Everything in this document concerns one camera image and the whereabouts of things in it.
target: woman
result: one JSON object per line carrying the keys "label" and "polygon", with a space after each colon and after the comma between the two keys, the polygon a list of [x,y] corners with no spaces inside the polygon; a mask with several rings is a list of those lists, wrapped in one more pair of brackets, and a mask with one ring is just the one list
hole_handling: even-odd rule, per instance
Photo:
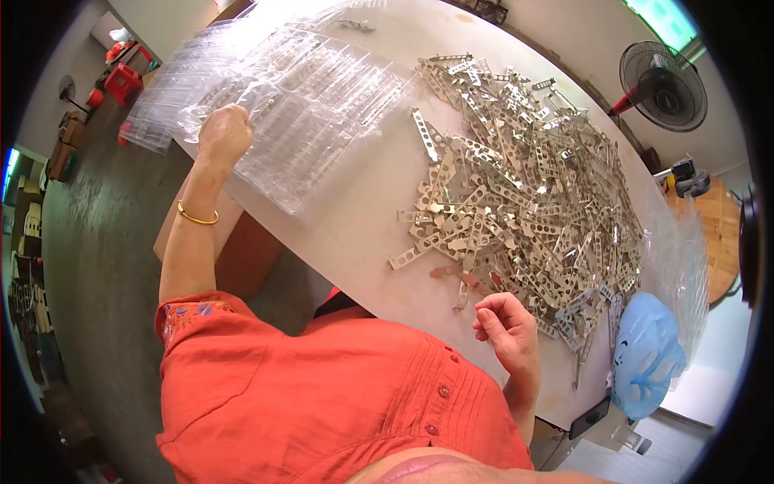
{"label": "woman", "polygon": [[473,323],[510,374],[501,391],[442,341],[357,305],[326,304],[291,338],[215,290],[213,207],[252,141],[246,119],[229,105],[204,123],[164,256],[156,440],[178,480],[597,482],[533,470],[537,326],[512,294],[476,304]]}

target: orange blouse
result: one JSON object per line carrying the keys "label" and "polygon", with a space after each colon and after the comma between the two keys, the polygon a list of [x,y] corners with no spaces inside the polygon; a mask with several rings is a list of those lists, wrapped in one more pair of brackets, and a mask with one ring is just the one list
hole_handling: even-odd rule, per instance
{"label": "orange blouse", "polygon": [[156,333],[156,442],[179,482],[343,482],[428,445],[534,469],[498,384],[403,324],[345,309],[290,337],[209,291],[159,305]]}

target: fan grille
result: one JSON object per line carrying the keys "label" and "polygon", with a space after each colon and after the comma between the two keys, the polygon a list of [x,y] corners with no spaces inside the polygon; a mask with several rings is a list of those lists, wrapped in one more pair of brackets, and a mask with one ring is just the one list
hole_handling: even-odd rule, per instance
{"label": "fan grille", "polygon": [[653,40],[633,43],[621,56],[620,74],[627,94],[647,77],[668,78],[669,89],[629,97],[638,111],[661,128],[693,131],[707,117],[707,92],[699,74],[688,59],[666,44]]}

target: hand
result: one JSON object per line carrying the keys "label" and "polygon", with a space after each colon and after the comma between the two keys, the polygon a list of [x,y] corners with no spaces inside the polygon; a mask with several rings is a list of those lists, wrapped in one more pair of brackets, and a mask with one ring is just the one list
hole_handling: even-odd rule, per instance
{"label": "hand", "polygon": [[495,355],[521,391],[540,385],[540,357],[535,318],[511,293],[487,296],[476,304],[476,339],[491,341]]}
{"label": "hand", "polygon": [[230,173],[252,143],[252,130],[245,124],[247,118],[247,110],[242,106],[229,104],[216,109],[199,132],[198,158]]}

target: white table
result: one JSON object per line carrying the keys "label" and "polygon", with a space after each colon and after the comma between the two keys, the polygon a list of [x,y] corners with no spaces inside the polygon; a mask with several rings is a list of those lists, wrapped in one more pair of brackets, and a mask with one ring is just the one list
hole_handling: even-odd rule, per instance
{"label": "white table", "polygon": [[[576,106],[589,108],[591,121],[618,142],[632,205],[643,219],[646,184],[632,181],[650,181],[645,165],[592,99],[527,45],[484,20],[436,0],[390,0],[384,9],[358,9],[348,16],[367,19],[376,31],[364,34],[333,24],[324,33],[406,67],[413,68],[417,57],[470,52],[476,58],[486,57],[495,73],[504,73],[506,66],[512,65],[535,82],[556,78],[557,88]],[[423,93],[417,105],[424,118],[440,131],[463,133],[459,113],[432,91]],[[196,156],[196,146],[176,140],[192,157]],[[396,211],[412,210],[416,187],[427,178],[426,154],[409,113],[405,122],[390,127],[377,149],[365,155],[368,158],[362,160],[364,166],[354,181],[308,225],[293,220],[236,176],[228,179],[224,189],[288,249],[365,309],[379,318],[399,321],[444,340],[504,385],[507,373],[491,346],[477,341],[471,329],[473,305],[480,297],[471,292],[467,308],[455,314],[451,308],[457,300],[458,279],[432,280],[428,276],[432,269],[446,266],[450,260],[432,251],[397,271],[387,263],[388,256],[398,255],[412,244],[408,226],[396,221]],[[543,384],[537,416],[569,430],[572,421],[601,401],[606,392],[605,377],[611,361],[606,318],[597,329],[577,391],[571,386],[576,357],[563,341],[544,338],[540,359]]]}

